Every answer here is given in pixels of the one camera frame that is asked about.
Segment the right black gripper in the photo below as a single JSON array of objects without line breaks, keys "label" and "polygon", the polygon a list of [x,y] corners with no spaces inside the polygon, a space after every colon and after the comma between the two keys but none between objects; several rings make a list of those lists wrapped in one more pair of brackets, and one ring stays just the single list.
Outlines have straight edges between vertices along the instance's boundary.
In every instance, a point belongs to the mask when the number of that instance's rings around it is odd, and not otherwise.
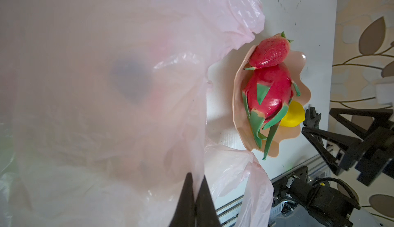
[{"label": "right black gripper", "polygon": [[[319,129],[321,114],[312,106],[305,111],[302,135],[336,176],[354,165],[357,180],[369,187],[394,159],[392,109],[332,108],[329,114],[361,140]],[[366,149],[362,156],[360,145]]]}]

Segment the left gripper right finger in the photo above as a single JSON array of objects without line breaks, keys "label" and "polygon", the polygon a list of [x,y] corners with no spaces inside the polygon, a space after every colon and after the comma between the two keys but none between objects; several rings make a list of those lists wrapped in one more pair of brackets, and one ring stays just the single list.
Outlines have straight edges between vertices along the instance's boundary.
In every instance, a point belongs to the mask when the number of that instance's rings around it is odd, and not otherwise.
[{"label": "left gripper right finger", "polygon": [[221,227],[206,177],[204,177],[201,183],[195,206],[196,227]]}]

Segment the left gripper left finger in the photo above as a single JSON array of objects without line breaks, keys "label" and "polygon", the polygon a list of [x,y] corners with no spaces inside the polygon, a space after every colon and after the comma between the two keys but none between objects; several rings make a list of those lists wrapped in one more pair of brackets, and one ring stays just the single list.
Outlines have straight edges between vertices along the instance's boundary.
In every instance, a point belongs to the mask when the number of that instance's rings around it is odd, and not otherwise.
[{"label": "left gripper left finger", "polygon": [[192,174],[186,175],[179,201],[169,227],[195,226],[195,199]]}]

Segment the yellow toy lemon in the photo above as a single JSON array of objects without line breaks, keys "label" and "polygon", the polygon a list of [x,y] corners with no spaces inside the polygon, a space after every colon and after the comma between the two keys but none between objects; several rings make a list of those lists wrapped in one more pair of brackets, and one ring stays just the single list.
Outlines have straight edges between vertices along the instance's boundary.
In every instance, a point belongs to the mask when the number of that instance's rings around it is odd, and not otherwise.
[{"label": "yellow toy lemon", "polygon": [[287,114],[282,118],[280,125],[283,127],[296,127],[305,121],[305,110],[303,105],[292,101]]}]

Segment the peach scalloped plastic plate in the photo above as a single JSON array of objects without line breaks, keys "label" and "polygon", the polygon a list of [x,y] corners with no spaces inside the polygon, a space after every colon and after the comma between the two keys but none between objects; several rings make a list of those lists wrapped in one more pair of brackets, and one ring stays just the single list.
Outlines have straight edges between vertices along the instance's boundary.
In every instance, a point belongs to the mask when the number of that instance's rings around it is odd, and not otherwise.
[{"label": "peach scalloped plastic plate", "polygon": [[[242,141],[242,146],[248,151],[257,150],[264,152],[265,141],[263,141],[262,148],[258,148],[256,145],[252,131],[250,129],[247,115],[244,109],[242,100],[242,88],[244,88],[250,79],[252,73],[245,71],[243,68],[248,63],[250,56],[255,50],[256,46],[253,45],[247,52],[243,62],[241,63],[235,78],[233,87],[233,123]],[[298,85],[301,95],[294,97],[294,101],[305,106],[311,99],[310,89],[301,81],[300,74],[306,64],[306,56],[304,53],[299,51],[290,51],[288,57],[284,60],[284,64],[288,67],[291,78]],[[266,153],[269,157],[277,157],[279,154],[279,144],[283,140],[296,138],[301,133],[301,126],[296,127],[282,127],[280,126],[277,130],[273,142],[270,146],[270,150]]]}]

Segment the red toy dragon fruit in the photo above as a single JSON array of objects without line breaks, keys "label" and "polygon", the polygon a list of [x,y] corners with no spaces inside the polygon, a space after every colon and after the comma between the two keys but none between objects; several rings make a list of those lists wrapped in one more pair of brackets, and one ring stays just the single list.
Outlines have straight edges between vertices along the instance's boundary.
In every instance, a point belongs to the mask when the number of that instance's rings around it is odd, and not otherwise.
[{"label": "red toy dragon fruit", "polygon": [[255,69],[242,98],[254,141],[264,147],[266,160],[282,119],[288,113],[295,96],[301,95],[296,82],[284,63]]}]

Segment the pink plastic bag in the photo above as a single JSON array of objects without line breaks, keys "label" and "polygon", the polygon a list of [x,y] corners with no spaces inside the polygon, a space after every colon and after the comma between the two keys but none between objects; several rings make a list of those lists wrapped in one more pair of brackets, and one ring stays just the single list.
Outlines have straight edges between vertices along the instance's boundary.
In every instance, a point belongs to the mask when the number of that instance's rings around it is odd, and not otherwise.
[{"label": "pink plastic bag", "polygon": [[1,226],[166,227],[207,135],[208,69],[260,0],[1,0]]}]

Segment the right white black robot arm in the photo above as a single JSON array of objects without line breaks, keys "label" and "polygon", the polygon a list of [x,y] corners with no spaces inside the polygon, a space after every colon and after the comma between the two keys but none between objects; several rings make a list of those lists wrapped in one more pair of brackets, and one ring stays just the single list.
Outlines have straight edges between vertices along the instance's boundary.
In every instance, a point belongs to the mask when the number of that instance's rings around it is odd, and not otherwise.
[{"label": "right white black robot arm", "polygon": [[[357,180],[367,187],[381,173],[394,176],[393,110],[332,108],[329,114],[354,136],[319,129],[321,115],[314,107],[305,112],[302,134],[336,176],[355,167]],[[350,187],[338,178],[308,184],[291,177],[284,195],[326,227],[353,226],[350,215],[361,208]]]}]

